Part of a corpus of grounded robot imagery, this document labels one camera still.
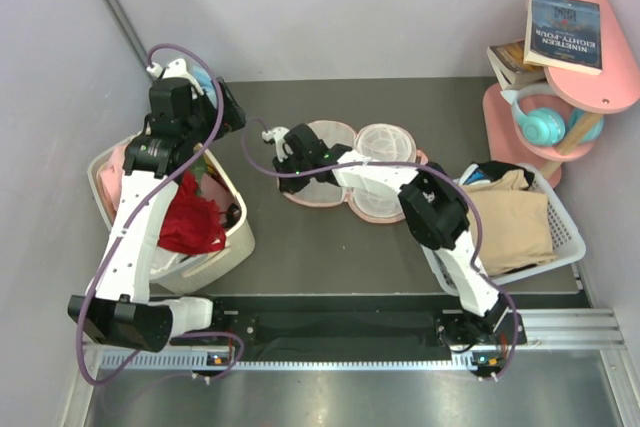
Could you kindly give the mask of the cream laundry basket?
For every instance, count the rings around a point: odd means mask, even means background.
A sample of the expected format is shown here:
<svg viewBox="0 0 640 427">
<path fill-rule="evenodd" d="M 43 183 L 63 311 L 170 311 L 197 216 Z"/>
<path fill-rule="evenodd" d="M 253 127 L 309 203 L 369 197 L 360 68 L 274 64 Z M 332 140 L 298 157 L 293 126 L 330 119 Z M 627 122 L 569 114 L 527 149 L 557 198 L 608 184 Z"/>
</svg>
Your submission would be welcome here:
<svg viewBox="0 0 640 427">
<path fill-rule="evenodd" d="M 113 225 L 101 200 L 98 187 L 98 172 L 118 145 L 127 145 L 128 141 L 110 147 L 95 157 L 89 164 L 87 176 L 90 188 L 105 225 Z M 247 220 L 246 204 L 242 195 L 231 182 L 222 165 L 207 151 L 204 155 L 216 173 L 201 183 L 204 196 L 215 201 L 218 206 L 228 210 L 233 206 L 239 208 L 239 218 L 226 229 L 226 247 L 219 252 L 186 256 L 178 265 L 164 275 L 150 276 L 150 282 L 159 285 L 174 294 L 192 294 L 216 281 L 243 262 L 255 248 L 255 238 Z"/>
</svg>

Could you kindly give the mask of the stacked paperback books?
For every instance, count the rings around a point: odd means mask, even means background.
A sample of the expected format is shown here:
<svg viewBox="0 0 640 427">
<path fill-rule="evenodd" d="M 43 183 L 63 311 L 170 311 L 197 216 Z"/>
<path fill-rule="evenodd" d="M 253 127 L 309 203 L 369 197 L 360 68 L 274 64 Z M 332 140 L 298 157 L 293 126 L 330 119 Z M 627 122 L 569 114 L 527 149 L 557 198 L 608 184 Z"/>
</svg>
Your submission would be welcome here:
<svg viewBox="0 0 640 427">
<path fill-rule="evenodd" d="M 524 40 L 489 46 L 486 50 L 490 65 L 503 90 L 519 90 L 546 80 L 544 69 L 525 64 Z"/>
</svg>

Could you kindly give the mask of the floral mesh laundry bag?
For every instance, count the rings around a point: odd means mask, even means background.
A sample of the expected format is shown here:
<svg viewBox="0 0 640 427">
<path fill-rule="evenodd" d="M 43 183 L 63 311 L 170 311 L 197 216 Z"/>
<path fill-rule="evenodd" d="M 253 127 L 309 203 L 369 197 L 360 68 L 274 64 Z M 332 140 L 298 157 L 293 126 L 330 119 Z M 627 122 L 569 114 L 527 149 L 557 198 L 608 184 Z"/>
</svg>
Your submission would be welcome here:
<svg viewBox="0 0 640 427">
<path fill-rule="evenodd" d="M 328 120 L 313 121 L 309 127 L 329 147 L 338 144 L 350 147 L 352 151 L 347 160 L 356 165 L 335 171 L 347 181 L 345 186 L 309 178 L 300 191 L 287 193 L 286 198 L 311 208 L 330 208 L 346 203 L 356 215 L 373 224 L 394 224 L 404 219 L 398 194 L 382 185 L 389 177 L 402 179 L 400 168 L 373 163 L 415 161 L 425 165 L 428 162 L 426 154 L 416 147 L 407 130 L 377 123 L 356 131 L 342 122 Z"/>
</svg>

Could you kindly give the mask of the black garment in basket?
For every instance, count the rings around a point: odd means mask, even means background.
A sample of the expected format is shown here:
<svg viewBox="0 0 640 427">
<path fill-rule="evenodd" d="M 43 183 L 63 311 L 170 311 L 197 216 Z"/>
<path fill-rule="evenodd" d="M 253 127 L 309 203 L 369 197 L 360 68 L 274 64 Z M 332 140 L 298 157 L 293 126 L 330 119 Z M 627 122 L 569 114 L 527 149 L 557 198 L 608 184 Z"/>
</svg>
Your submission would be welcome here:
<svg viewBox="0 0 640 427">
<path fill-rule="evenodd" d="M 488 161 L 471 164 L 458 184 L 468 193 L 488 190 L 526 191 L 534 180 L 534 173 L 521 166 Z"/>
</svg>

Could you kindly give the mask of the teal headphones on shelf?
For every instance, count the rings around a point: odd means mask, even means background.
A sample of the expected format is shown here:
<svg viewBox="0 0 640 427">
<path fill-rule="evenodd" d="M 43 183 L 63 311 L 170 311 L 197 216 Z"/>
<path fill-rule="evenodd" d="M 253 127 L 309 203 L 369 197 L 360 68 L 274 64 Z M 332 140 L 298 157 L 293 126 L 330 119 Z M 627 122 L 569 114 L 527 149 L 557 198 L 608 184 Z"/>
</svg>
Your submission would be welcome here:
<svg viewBox="0 0 640 427">
<path fill-rule="evenodd" d="M 510 104 L 512 117 L 525 140 L 536 146 L 555 146 L 564 139 L 567 132 L 577 124 L 586 111 L 574 108 L 569 121 L 565 122 L 563 117 L 550 107 L 536 108 L 528 113 L 521 109 L 521 100 L 540 95 L 556 97 L 554 90 L 547 83 L 501 91 L 502 98 Z"/>
</svg>

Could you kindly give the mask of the aluminium rail frame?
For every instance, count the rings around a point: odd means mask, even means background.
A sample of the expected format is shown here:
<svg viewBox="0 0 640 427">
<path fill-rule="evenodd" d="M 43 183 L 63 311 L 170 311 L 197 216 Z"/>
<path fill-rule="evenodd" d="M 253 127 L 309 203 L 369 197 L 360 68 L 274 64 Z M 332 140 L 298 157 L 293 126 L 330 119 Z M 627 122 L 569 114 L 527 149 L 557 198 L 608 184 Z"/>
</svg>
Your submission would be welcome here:
<svg viewBox="0 0 640 427">
<path fill-rule="evenodd" d="M 74 376 L 62 422 L 114 426 L 635 426 L 639 370 L 614 311 L 595 300 L 582 266 L 505 285 L 523 342 L 498 380 L 473 369 L 500 354 L 514 324 L 485 344 L 439 333 L 459 303 L 420 256 L 268 265 L 258 256 L 198 295 L 213 325 L 178 341 L 170 358 L 229 349 L 241 359 L 203 378 L 194 364 L 168 371 L 103 371 L 103 346 L 86 350 L 92 386 Z"/>
</svg>

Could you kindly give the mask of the beige folded garment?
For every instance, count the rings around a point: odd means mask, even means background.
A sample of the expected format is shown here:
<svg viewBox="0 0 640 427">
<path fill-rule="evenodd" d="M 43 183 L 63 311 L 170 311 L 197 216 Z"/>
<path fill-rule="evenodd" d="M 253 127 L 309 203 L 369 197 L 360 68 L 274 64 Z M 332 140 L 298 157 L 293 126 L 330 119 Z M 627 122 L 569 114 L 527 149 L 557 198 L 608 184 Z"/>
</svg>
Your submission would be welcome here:
<svg viewBox="0 0 640 427">
<path fill-rule="evenodd" d="M 499 276 L 556 259 L 546 194 L 529 189 L 466 193 L 480 214 L 482 235 L 478 234 L 474 215 L 468 218 L 473 240 L 481 245 L 479 258 L 488 275 Z"/>
</svg>

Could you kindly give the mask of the white garment in basket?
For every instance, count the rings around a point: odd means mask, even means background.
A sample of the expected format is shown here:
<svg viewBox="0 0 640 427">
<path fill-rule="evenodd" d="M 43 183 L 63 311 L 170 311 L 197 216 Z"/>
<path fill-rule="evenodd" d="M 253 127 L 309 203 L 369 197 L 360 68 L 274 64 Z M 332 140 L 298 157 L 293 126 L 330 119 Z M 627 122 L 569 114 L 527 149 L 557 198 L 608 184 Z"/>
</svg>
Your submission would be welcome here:
<svg viewBox="0 0 640 427">
<path fill-rule="evenodd" d="M 150 276 L 162 276 L 178 266 L 185 259 L 184 254 L 172 252 L 157 246 L 151 259 Z"/>
</svg>

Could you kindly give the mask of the white perforated plastic basket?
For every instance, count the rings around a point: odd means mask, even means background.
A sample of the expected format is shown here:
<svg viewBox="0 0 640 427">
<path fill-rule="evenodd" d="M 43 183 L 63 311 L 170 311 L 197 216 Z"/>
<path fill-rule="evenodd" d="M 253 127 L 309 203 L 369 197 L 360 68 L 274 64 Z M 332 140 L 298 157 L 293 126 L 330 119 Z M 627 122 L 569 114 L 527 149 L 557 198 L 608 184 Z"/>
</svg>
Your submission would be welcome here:
<svg viewBox="0 0 640 427">
<path fill-rule="evenodd" d="M 479 260 L 499 285 L 513 283 L 581 260 L 586 244 L 553 187 L 529 164 L 472 164 L 460 181 L 477 207 L 473 240 Z"/>
</svg>

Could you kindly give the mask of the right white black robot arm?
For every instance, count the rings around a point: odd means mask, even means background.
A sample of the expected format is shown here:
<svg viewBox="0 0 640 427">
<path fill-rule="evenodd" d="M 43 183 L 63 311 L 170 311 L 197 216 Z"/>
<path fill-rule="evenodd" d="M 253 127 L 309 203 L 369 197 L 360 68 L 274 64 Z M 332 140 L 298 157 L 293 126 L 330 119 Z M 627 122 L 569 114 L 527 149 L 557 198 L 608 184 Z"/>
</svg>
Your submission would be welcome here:
<svg viewBox="0 0 640 427">
<path fill-rule="evenodd" d="M 515 344 L 521 322 L 513 299 L 489 279 L 471 233 L 469 214 L 479 213 L 469 197 L 439 167 L 409 161 L 379 161 L 354 148 L 331 147 L 306 124 L 277 127 L 262 133 L 275 146 L 272 164 L 280 188 L 297 193 L 314 179 L 337 187 L 362 190 L 398 200 L 412 237 L 444 264 L 463 310 L 463 342 L 470 345 L 504 339 L 510 319 Z"/>
</svg>

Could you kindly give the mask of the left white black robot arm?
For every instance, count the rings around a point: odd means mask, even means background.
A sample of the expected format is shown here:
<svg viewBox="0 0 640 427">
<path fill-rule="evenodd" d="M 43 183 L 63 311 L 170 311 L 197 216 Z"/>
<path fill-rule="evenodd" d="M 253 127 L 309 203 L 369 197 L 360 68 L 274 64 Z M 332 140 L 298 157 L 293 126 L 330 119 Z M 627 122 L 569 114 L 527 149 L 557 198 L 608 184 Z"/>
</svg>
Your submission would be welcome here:
<svg viewBox="0 0 640 427">
<path fill-rule="evenodd" d="M 85 339 L 159 352 L 191 331 L 209 344 L 226 334 L 227 321 L 211 300 L 150 299 L 154 252 L 182 174 L 214 140 L 243 126 L 237 110 L 225 123 L 225 92 L 218 81 L 212 85 L 215 96 L 209 98 L 197 82 L 184 77 L 152 84 L 151 112 L 125 148 L 120 204 L 105 253 L 85 294 L 68 302 L 78 351 Z"/>
</svg>

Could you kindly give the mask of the blue headphones on table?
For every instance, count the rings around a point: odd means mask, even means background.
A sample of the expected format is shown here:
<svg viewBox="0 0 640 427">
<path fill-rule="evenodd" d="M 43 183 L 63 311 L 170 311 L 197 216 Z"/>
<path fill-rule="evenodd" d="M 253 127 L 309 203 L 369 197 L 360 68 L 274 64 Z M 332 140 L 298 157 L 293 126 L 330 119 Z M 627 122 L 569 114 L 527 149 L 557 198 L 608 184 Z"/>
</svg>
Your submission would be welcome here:
<svg viewBox="0 0 640 427">
<path fill-rule="evenodd" d="M 198 66 L 193 66 L 191 73 L 203 90 L 204 94 L 209 98 L 211 104 L 216 107 L 218 105 L 218 100 L 211 77 L 204 69 Z"/>
</svg>

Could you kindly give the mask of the pink garment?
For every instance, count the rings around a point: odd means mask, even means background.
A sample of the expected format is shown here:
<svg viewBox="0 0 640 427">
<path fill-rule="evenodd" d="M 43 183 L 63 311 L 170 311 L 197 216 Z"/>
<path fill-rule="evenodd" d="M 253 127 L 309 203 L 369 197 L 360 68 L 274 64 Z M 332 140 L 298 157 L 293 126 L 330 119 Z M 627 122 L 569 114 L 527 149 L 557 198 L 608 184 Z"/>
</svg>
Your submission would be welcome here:
<svg viewBox="0 0 640 427">
<path fill-rule="evenodd" d="M 116 146 L 97 176 L 101 200 L 111 220 L 115 218 L 120 204 L 125 150 L 126 146 L 123 144 Z"/>
</svg>

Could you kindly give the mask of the red lace bra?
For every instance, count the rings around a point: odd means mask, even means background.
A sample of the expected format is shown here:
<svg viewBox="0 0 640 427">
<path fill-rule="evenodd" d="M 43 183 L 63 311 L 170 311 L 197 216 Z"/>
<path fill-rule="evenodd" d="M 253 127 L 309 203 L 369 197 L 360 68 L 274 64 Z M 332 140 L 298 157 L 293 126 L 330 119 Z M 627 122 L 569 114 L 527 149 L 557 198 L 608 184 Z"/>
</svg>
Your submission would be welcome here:
<svg viewBox="0 0 640 427">
<path fill-rule="evenodd" d="M 195 176 L 187 171 L 164 218 L 157 246 L 185 255 L 202 255 L 226 247 L 226 231 L 215 201 L 197 193 Z"/>
</svg>

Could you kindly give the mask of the pink tiered shelf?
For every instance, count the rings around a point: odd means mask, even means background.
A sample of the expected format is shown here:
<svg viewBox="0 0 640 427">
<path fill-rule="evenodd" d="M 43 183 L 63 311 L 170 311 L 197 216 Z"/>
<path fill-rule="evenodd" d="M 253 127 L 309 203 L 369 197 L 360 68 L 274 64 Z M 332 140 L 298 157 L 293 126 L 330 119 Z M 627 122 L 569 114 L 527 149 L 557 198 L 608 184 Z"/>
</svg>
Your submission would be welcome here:
<svg viewBox="0 0 640 427">
<path fill-rule="evenodd" d="M 594 142 L 581 144 L 582 135 L 607 115 L 621 113 L 639 100 L 639 66 L 629 46 L 616 12 L 608 0 L 582 0 L 601 9 L 603 72 L 597 76 L 547 68 L 546 79 L 555 97 L 542 95 L 524 100 L 524 108 L 541 107 L 546 101 L 564 119 L 577 107 L 586 112 L 557 146 L 542 147 L 525 140 L 508 112 L 508 102 L 500 86 L 489 87 L 483 97 L 483 109 L 489 151 L 493 160 L 512 164 L 526 163 L 538 169 L 555 186 L 562 177 L 562 166 L 587 155 Z"/>
</svg>

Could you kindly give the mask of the Nineteen Eighty-Four book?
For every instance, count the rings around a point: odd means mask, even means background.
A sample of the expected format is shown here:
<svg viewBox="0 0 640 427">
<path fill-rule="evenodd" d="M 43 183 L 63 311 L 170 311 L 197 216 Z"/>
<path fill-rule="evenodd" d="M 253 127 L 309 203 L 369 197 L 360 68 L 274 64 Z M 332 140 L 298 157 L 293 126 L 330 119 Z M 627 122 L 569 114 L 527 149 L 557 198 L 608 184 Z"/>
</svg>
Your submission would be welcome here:
<svg viewBox="0 0 640 427">
<path fill-rule="evenodd" d="M 523 62 L 599 75 L 600 6 L 583 0 L 529 0 Z"/>
</svg>

